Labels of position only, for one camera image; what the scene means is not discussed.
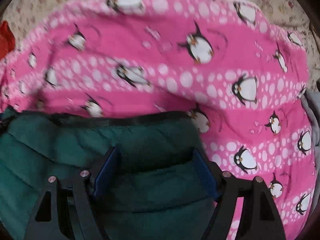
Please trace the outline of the pink penguin fleece blanket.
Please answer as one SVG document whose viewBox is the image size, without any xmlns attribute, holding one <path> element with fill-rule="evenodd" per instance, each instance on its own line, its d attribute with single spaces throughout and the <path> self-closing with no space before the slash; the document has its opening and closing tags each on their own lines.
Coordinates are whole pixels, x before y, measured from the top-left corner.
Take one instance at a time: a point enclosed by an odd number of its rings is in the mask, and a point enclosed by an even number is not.
<svg viewBox="0 0 320 240">
<path fill-rule="evenodd" d="M 109 239 L 200 239 L 217 205 L 193 150 L 239 181 L 261 177 L 295 239 L 316 186 L 298 34 L 247 0 L 70 0 L 1 60 L 1 222 L 22 239 L 45 184 L 111 147 L 93 201 Z"/>
</svg>

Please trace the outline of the red ruffled pillow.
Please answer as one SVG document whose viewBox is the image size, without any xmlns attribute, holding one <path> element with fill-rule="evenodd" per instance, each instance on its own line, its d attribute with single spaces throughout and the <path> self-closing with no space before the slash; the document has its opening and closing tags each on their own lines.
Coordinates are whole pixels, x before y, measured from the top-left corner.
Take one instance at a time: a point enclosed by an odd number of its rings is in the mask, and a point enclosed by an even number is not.
<svg viewBox="0 0 320 240">
<path fill-rule="evenodd" d="M 0 26 L 0 59 L 6 57 L 15 48 L 15 37 L 7 21 L 1 22 Z"/>
</svg>

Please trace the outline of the grey fleece garment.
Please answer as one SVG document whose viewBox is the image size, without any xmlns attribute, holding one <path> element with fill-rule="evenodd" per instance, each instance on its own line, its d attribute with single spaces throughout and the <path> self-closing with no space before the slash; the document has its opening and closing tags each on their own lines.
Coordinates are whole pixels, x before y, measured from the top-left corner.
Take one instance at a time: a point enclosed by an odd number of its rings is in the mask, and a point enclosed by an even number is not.
<svg viewBox="0 0 320 240">
<path fill-rule="evenodd" d="M 320 124 L 320 99 L 319 92 L 307 89 L 302 98 L 302 106 L 311 124 L 311 139 L 315 153 L 315 164 L 319 168 L 319 124 Z"/>
</svg>

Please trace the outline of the dark green puffer jacket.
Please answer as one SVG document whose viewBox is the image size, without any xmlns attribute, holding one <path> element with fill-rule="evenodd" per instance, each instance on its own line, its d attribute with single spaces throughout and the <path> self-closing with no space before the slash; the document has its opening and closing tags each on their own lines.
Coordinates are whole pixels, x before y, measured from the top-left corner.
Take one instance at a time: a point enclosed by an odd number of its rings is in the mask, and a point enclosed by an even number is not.
<svg viewBox="0 0 320 240">
<path fill-rule="evenodd" d="M 1 223 L 22 239 L 51 176 L 91 173 L 91 205 L 110 239 L 200 239 L 213 214 L 194 154 L 203 142 L 182 112 L 134 118 L 1 114 Z"/>
</svg>

